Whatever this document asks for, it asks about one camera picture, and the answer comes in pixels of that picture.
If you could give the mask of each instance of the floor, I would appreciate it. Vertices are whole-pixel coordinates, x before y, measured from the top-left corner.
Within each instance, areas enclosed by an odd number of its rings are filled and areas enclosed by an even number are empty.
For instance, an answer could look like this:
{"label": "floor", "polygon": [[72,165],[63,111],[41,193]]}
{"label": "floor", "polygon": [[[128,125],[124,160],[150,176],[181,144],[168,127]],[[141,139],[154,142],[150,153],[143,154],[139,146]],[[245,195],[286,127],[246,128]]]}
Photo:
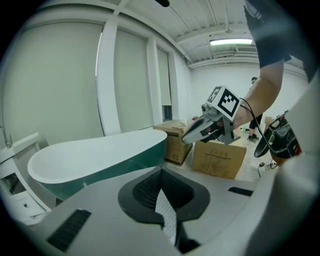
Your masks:
{"label": "floor", "polygon": [[[260,179],[260,175],[263,175],[264,172],[268,170],[268,165],[270,162],[272,162],[270,152],[268,151],[267,154],[265,154],[262,157],[255,158],[254,157],[254,152],[256,150],[256,147],[258,145],[258,141],[256,143],[250,142],[247,140],[248,138],[248,133],[245,132],[242,134],[240,140],[243,141],[243,144],[246,146],[246,154],[242,163],[242,166],[235,177],[236,180],[239,181],[248,181],[248,182],[258,182]],[[182,166],[175,165],[170,162],[165,162],[165,165],[168,167],[176,167],[180,169],[187,169],[187,170],[192,170],[192,161],[194,158],[194,150],[195,150],[195,145],[193,145],[191,151],[189,152],[188,156],[186,157],[184,163]],[[259,167],[259,164],[261,162],[264,162],[266,165]]]}

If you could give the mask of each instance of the ceiling light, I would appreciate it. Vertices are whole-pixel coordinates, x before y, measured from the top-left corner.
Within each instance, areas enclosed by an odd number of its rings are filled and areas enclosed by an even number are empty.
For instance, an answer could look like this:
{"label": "ceiling light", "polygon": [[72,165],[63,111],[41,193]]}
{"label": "ceiling light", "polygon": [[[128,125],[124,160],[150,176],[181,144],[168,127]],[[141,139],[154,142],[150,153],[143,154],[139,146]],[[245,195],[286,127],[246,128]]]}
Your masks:
{"label": "ceiling light", "polygon": [[251,45],[252,39],[216,39],[211,40],[210,45],[211,46],[220,46],[220,45]]}

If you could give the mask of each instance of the green bathtub exterior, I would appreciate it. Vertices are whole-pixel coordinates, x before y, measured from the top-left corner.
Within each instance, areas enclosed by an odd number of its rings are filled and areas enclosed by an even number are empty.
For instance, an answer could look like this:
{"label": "green bathtub exterior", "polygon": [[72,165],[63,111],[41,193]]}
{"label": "green bathtub exterior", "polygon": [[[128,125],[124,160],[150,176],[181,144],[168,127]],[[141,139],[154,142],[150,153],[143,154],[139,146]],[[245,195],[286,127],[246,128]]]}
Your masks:
{"label": "green bathtub exterior", "polygon": [[166,140],[163,140],[140,154],[88,176],[55,184],[38,182],[55,197],[65,201],[92,183],[145,168],[162,166],[165,161],[165,156]]}

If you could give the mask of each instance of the brown cardboard box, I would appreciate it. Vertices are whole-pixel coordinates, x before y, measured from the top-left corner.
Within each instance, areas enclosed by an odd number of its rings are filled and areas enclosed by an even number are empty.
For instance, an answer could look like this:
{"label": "brown cardboard box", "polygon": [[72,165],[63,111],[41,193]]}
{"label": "brown cardboard box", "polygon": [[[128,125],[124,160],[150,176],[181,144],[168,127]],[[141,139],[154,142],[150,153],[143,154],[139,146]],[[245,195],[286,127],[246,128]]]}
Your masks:
{"label": "brown cardboard box", "polygon": [[266,132],[266,130],[268,129],[268,126],[273,122],[275,121],[274,118],[270,117],[270,116],[266,116],[264,118],[264,123],[265,123],[265,128],[264,128],[264,133]]}
{"label": "brown cardboard box", "polygon": [[234,180],[244,161],[247,148],[242,139],[224,145],[212,140],[195,143],[192,169],[212,176]]}
{"label": "brown cardboard box", "polygon": [[184,144],[181,138],[191,124],[192,121],[189,121],[186,126],[179,120],[171,120],[153,127],[153,129],[162,130],[167,134],[165,156],[167,161],[180,166],[184,163],[192,144]]}

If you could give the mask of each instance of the person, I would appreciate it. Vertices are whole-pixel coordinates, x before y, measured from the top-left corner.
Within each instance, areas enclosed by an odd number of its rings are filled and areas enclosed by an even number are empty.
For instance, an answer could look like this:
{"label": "person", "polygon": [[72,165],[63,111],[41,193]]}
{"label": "person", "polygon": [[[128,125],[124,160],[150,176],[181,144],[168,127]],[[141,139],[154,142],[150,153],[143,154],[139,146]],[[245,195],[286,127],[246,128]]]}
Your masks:
{"label": "person", "polygon": [[[241,104],[251,107],[255,117],[265,112],[276,100],[283,80],[284,63],[294,56],[303,62],[310,82],[319,62],[298,23],[281,8],[295,5],[292,1],[245,0],[244,14],[257,49],[260,74]],[[233,120],[237,128],[253,119],[240,107]]]}
{"label": "person", "polygon": [[[252,77],[251,78],[251,83],[254,84],[255,81],[257,80],[257,77]],[[256,134],[256,129],[261,123],[262,115],[259,115],[256,117],[256,120],[251,120],[250,125],[249,125],[249,136],[248,136],[248,141],[256,143],[256,140],[259,140],[257,134]]]}

